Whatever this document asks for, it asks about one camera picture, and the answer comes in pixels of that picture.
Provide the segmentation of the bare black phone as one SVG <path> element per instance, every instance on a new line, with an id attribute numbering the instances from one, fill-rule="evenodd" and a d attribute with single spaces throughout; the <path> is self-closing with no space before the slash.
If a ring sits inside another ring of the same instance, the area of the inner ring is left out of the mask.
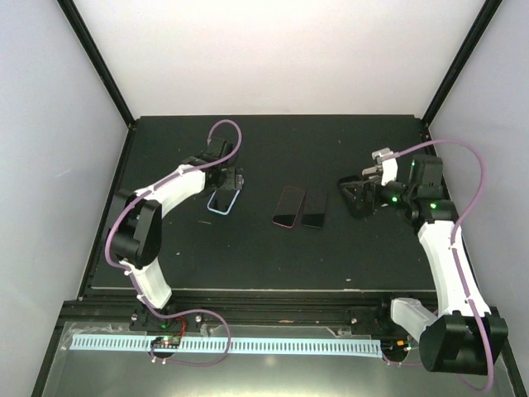
<path id="1" fill-rule="evenodd" d="M 323 228 L 326 218 L 328 192 L 326 189 L 309 189 L 303 207 L 302 225 Z"/>

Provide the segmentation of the black case magenta rim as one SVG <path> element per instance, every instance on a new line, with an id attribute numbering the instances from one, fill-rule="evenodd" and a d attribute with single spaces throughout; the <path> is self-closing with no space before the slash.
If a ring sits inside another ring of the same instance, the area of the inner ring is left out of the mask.
<path id="1" fill-rule="evenodd" d="M 303 189 L 285 186 L 274 210 L 272 223 L 280 227 L 292 228 L 297 221 L 304 197 Z"/>

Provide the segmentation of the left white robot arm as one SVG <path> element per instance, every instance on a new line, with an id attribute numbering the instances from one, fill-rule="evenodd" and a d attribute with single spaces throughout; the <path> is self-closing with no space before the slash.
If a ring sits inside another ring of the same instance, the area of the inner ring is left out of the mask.
<path id="1" fill-rule="evenodd" d="M 191 156 L 161 180 L 135 191 L 120 191 L 112 210 L 103 254 L 106 262 L 122 270 L 148 309 L 148 319 L 159 330 L 172 328 L 177 309 L 168 304 L 172 289 L 160 265 L 163 220 L 184 201 L 225 189 L 241 190 L 242 178 L 233 162 L 241 141 L 231 144 L 220 138 L 207 139 L 207 149 Z"/>

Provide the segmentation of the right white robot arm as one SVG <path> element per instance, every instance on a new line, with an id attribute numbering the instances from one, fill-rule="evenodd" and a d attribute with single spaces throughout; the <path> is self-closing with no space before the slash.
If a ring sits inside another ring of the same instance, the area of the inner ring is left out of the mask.
<path id="1" fill-rule="evenodd" d="M 377 151 L 372 157 L 374 166 L 339 180 L 341 196 L 354 218 L 366 218 L 382 207 L 403 215 L 427 256 L 437 296 L 435 313 L 417 299 L 393 299 L 376 312 L 378 328 L 386 333 L 403 328 L 418 342 L 427 371 L 491 375 L 508 326 L 492 314 L 475 283 L 455 205 L 443 197 L 442 159 L 415 155 L 403 183 L 397 180 L 392 151 Z"/>

